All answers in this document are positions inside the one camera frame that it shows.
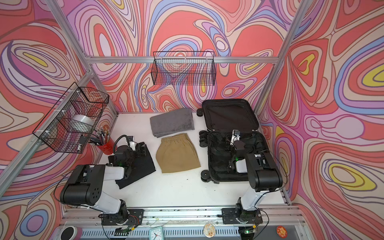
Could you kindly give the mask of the black t-shirt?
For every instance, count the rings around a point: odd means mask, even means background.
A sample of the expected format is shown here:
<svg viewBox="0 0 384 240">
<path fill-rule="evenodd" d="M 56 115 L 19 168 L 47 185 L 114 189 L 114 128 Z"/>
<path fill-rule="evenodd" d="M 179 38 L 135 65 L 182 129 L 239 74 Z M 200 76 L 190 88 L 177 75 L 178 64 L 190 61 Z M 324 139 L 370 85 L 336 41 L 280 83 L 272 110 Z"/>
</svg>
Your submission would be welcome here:
<svg viewBox="0 0 384 240">
<path fill-rule="evenodd" d="M 125 170 L 123 178 L 115 180 L 120 190 L 156 171 L 148 147 L 146 157 L 135 158 L 131 147 L 120 146 L 114 154 L 108 156 L 108 160 L 113 167 L 123 167 Z"/>
</svg>

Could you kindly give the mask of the khaki shorts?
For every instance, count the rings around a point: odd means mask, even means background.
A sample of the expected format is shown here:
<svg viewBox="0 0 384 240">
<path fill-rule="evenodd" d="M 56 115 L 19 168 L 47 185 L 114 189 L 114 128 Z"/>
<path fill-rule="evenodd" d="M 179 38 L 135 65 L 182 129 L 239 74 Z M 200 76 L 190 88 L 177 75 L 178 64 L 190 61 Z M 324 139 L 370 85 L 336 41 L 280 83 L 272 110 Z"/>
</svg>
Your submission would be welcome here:
<svg viewBox="0 0 384 240">
<path fill-rule="evenodd" d="M 161 139 L 156 160 L 163 174 L 189 171 L 201 167 L 196 148 L 187 133 Z"/>
</svg>

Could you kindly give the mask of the grey towel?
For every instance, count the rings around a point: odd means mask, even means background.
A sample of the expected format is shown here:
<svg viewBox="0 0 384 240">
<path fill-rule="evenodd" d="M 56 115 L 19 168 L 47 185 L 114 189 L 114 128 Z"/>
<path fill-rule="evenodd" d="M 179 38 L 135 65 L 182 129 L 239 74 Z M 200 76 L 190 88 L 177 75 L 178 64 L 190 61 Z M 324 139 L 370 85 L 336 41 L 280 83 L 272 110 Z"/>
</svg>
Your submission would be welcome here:
<svg viewBox="0 0 384 240">
<path fill-rule="evenodd" d="M 150 118 L 152 134 L 161 138 L 195 129 L 191 109 L 183 108 Z"/>
</svg>

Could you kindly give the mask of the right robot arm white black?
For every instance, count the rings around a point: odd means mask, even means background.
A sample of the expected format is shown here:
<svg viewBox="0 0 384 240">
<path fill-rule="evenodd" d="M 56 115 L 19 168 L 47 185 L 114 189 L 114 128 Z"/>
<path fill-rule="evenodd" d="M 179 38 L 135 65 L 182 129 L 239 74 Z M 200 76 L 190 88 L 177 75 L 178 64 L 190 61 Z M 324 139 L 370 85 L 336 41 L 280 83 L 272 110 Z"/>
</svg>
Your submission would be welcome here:
<svg viewBox="0 0 384 240">
<path fill-rule="evenodd" d="M 241 140 L 239 130 L 232 131 L 230 146 L 232 158 L 229 169 L 238 173 L 238 163 L 245 164 L 250 184 L 236 204 L 234 218 L 241 224 L 253 223 L 255 217 L 261 216 L 259 204 L 266 194 L 276 192 L 283 186 L 283 177 L 270 150 L 256 153 L 246 151 L 246 144 Z"/>
</svg>

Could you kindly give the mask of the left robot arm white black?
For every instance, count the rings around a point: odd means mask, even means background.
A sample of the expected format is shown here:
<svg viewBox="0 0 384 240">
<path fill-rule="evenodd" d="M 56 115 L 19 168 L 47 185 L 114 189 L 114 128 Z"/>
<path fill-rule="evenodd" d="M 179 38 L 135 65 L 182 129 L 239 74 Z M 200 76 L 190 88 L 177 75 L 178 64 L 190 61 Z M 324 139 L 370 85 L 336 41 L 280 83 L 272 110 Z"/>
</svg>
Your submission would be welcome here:
<svg viewBox="0 0 384 240">
<path fill-rule="evenodd" d="M 106 181 L 115 181 L 120 189 L 142 179 L 154 168 L 146 169 L 151 157 L 145 143 L 117 147 L 107 165 L 78 165 L 60 193 L 60 202 L 100 212 L 102 226 L 142 224 L 143 210 L 128 210 L 126 202 L 103 191 Z"/>
</svg>

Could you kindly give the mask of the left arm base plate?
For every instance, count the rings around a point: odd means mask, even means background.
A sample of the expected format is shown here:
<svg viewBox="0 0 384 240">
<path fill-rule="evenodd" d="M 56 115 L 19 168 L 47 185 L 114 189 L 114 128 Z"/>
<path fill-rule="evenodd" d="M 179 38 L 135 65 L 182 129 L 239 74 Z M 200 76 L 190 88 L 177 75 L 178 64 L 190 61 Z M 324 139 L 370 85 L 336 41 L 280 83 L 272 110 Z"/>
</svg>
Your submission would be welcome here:
<svg viewBox="0 0 384 240">
<path fill-rule="evenodd" d="M 126 213 L 100 214 L 103 226 L 140 226 L 144 218 L 144 209 L 128 209 Z"/>
</svg>

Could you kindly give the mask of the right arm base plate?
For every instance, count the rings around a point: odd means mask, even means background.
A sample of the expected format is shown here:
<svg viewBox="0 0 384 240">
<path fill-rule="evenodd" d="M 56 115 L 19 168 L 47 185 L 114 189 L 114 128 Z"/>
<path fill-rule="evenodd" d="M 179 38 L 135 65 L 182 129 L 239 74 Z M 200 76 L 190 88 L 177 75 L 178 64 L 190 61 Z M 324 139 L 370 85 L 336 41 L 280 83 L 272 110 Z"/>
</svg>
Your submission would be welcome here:
<svg viewBox="0 0 384 240">
<path fill-rule="evenodd" d="M 245 211 L 236 208 L 223 208 L 221 214 L 218 215 L 225 225 L 234 224 L 253 224 L 259 225 L 263 223 L 260 210 Z"/>
</svg>

